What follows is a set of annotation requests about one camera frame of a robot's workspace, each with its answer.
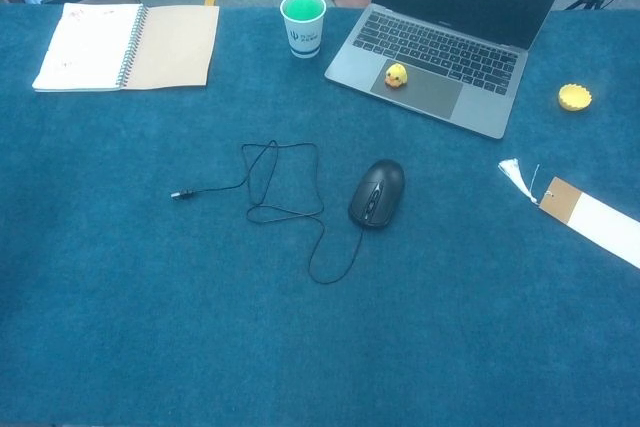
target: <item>white tassel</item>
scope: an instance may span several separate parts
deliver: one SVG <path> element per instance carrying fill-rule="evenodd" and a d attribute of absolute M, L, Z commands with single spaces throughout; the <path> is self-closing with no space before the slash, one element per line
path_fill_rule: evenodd
<path fill-rule="evenodd" d="M 536 178 L 536 174 L 538 173 L 538 167 L 536 167 L 536 171 L 533 174 L 533 179 L 531 179 L 531 187 L 533 186 L 533 181 Z M 511 182 L 516 184 L 516 187 L 520 189 L 520 191 L 531 199 L 531 202 L 537 204 L 538 201 L 531 193 L 531 187 L 527 189 L 527 186 L 522 179 L 522 174 L 520 173 L 520 166 L 518 165 L 518 159 L 507 159 L 503 160 L 498 164 L 498 168 L 502 171 L 504 175 L 511 179 Z"/>

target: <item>yellow duck figurine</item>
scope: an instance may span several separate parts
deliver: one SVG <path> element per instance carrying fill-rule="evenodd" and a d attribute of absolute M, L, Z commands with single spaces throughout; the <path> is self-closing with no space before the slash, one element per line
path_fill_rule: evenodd
<path fill-rule="evenodd" d="M 387 74 L 384 77 L 384 83 L 394 89 L 406 84 L 407 80 L 407 69 L 402 64 L 393 64 L 387 69 Z"/>

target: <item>black mouse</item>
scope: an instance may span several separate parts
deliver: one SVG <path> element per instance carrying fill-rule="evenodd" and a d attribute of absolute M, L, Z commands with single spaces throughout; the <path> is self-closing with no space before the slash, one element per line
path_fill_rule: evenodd
<path fill-rule="evenodd" d="M 349 216 L 363 227 L 385 227 L 404 190 L 404 171 L 394 160 L 374 163 L 358 184 L 349 205 Z"/>

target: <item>laptop keyboard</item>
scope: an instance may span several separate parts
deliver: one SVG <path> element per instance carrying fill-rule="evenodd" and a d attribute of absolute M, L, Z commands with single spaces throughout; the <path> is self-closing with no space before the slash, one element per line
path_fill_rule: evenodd
<path fill-rule="evenodd" d="M 507 93 L 518 58 L 378 12 L 369 15 L 353 45 L 500 95 Z"/>

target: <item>spiral notebook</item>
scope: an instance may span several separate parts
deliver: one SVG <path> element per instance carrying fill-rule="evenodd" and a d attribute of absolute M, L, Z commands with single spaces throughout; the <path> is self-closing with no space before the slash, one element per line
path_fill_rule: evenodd
<path fill-rule="evenodd" d="M 203 86 L 218 7 L 65 4 L 37 91 Z"/>

